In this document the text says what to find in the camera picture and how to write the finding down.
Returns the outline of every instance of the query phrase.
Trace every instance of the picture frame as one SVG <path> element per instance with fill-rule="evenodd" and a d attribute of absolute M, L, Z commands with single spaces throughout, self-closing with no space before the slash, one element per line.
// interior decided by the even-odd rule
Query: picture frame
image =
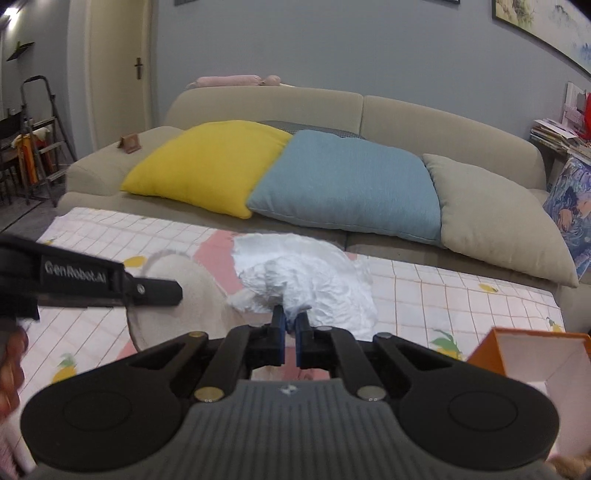
<path fill-rule="evenodd" d="M 591 77 L 591 20 L 569 0 L 492 0 L 492 18 L 549 46 Z"/>

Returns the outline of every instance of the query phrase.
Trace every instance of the human hand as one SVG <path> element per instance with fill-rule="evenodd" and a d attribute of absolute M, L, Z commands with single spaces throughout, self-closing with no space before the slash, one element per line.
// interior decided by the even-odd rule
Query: human hand
<path fill-rule="evenodd" d="M 25 381 L 21 360 L 28 343 L 27 334 L 22 329 L 18 329 L 8 339 L 5 358 L 0 367 L 0 421 L 5 420 L 20 405 L 18 389 Z"/>

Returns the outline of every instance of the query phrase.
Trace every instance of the beige sofa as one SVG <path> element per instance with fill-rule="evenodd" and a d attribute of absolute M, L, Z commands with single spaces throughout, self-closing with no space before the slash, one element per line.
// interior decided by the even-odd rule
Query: beige sofa
<path fill-rule="evenodd" d="M 208 212 L 173 200 L 119 191 L 128 172 L 183 130 L 229 119 L 279 120 L 361 134 L 367 140 L 432 153 L 483 167 L 513 180 L 543 202 L 546 177 L 540 152 L 530 143 L 496 128 L 447 112 L 397 100 L 293 87 L 211 87 L 182 93 L 164 126 L 139 135 L 142 150 L 126 155 L 116 144 L 79 160 L 67 173 L 67 193 L 58 206 L 117 210 L 238 232 L 295 232 L 328 240 L 351 252 L 482 275 L 536 286 L 554 293 L 568 330 L 591 328 L 591 273 L 579 288 L 494 267 L 446 249 L 369 233 L 293 226 L 254 214 L 248 220 Z"/>

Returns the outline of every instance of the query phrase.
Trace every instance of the light blue pillow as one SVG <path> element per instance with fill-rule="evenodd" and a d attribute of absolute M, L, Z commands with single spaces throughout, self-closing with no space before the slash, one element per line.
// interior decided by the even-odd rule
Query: light blue pillow
<path fill-rule="evenodd" d="M 439 244 L 439 199 L 423 161 L 399 148 L 302 130 L 246 206 L 294 225 Z"/>

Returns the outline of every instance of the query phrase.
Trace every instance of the blue-grey wall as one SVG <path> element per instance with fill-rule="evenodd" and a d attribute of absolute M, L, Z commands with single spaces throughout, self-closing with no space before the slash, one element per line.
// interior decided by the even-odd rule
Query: blue-grey wall
<path fill-rule="evenodd" d="M 155 115 L 204 75 L 279 75 L 439 108 L 520 137 L 561 116 L 568 60 L 491 18 L 491 0 L 155 0 Z"/>
<path fill-rule="evenodd" d="M 66 75 L 66 40 L 70 0 L 29 0 L 4 32 L 2 52 L 2 100 L 4 108 L 21 109 L 23 80 L 44 75 L 56 94 L 56 104 L 64 128 L 71 138 L 70 109 Z M 17 42 L 35 42 L 17 60 L 7 62 Z M 51 114 L 45 86 L 35 82 L 27 87 L 30 114 L 41 120 Z"/>
<path fill-rule="evenodd" d="M 78 158 L 84 158 L 95 150 L 93 131 L 90 128 L 87 104 L 87 42 L 90 0 L 70 2 L 67 32 L 67 83 L 72 122 L 72 141 Z"/>

